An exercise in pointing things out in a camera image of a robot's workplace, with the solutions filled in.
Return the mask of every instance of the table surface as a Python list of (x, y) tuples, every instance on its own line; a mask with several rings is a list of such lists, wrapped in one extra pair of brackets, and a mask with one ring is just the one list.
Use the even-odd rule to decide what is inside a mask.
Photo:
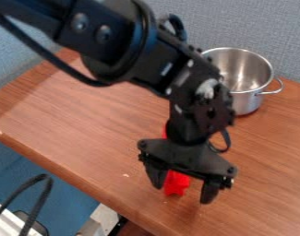
[(300, 84), (284, 82), (229, 129), (240, 175), (208, 206), (198, 180), (185, 197), (150, 185), (136, 142), (161, 136), (168, 102), (130, 84), (90, 88), (43, 63), (0, 90), (0, 141), (156, 235), (299, 236)]

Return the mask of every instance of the metal pot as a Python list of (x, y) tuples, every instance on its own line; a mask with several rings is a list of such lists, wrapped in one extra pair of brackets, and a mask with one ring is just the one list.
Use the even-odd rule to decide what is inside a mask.
[[(256, 111), (264, 95), (276, 94), (284, 89), (281, 80), (275, 78), (271, 63), (259, 54), (244, 49), (216, 48), (205, 51), (202, 56), (221, 70), (223, 83), (231, 90), (237, 115)], [(265, 91), (273, 79), (279, 82), (280, 89)]]

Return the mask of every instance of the red object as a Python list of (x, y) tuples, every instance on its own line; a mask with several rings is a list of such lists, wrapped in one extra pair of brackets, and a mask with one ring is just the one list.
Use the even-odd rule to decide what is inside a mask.
[(184, 190), (190, 185), (190, 178), (182, 173), (169, 171), (165, 180), (165, 194), (184, 195)]

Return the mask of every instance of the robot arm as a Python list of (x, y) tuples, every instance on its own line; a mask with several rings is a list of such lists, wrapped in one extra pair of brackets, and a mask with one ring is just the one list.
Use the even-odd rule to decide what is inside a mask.
[(11, 33), (15, 28), (6, 16), (82, 54), (98, 78), (83, 80), (87, 84), (129, 81), (169, 100), (168, 140), (140, 141), (140, 160), (157, 188), (168, 170), (204, 180), (201, 203), (210, 203), (218, 190), (231, 188), (237, 174), (208, 147), (212, 134), (233, 124), (232, 97), (218, 83), (218, 69), (202, 59), (201, 50), (188, 45), (177, 16), (157, 21), (141, 0), (2, 0), (0, 25)]

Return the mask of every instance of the pot handle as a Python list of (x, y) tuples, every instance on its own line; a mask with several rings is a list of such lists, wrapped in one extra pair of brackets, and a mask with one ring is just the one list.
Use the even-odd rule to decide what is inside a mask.
[(283, 84), (283, 81), (279, 77), (275, 78), (275, 80), (279, 82), (280, 84), (280, 89), (277, 89), (276, 91), (271, 91), (271, 92), (259, 92), (256, 94), (256, 96), (259, 95), (269, 95), (269, 94), (277, 94), (283, 89), (284, 89), (284, 84)]

